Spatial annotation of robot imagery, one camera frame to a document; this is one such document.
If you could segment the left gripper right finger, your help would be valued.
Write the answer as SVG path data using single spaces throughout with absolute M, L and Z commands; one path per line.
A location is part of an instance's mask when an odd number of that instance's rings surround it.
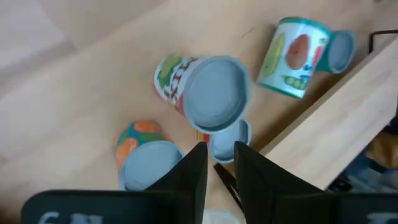
M 234 156 L 247 224 L 398 224 L 398 194 L 324 191 L 239 141 Z

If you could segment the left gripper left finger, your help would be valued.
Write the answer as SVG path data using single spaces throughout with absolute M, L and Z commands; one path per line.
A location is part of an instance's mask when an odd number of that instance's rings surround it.
M 26 201 L 22 224 L 201 224 L 208 150 L 199 142 L 143 191 L 46 190 Z

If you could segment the clear glass bowl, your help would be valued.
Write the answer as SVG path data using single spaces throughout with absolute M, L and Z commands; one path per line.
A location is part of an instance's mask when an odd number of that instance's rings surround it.
M 203 212 L 202 224 L 246 224 L 229 210 L 207 209 Z

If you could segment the orange citrus print can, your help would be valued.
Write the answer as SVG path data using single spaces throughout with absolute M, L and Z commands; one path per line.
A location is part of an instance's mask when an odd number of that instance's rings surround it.
M 171 171 L 184 153 L 152 120 L 132 122 L 117 138 L 116 167 L 121 190 L 145 190 Z

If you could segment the kidney beans print can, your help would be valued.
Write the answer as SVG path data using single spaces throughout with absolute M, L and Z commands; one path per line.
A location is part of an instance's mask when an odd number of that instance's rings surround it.
M 250 81 L 246 67 L 227 55 L 169 55 L 154 73 L 158 95 L 205 134 L 220 133 L 243 117 Z

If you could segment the mixed vegetables print can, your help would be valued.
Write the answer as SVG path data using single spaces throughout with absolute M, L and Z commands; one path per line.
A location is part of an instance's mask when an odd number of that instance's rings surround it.
M 303 98 L 331 36 L 329 27 L 304 17 L 278 23 L 256 83 L 294 98 Z

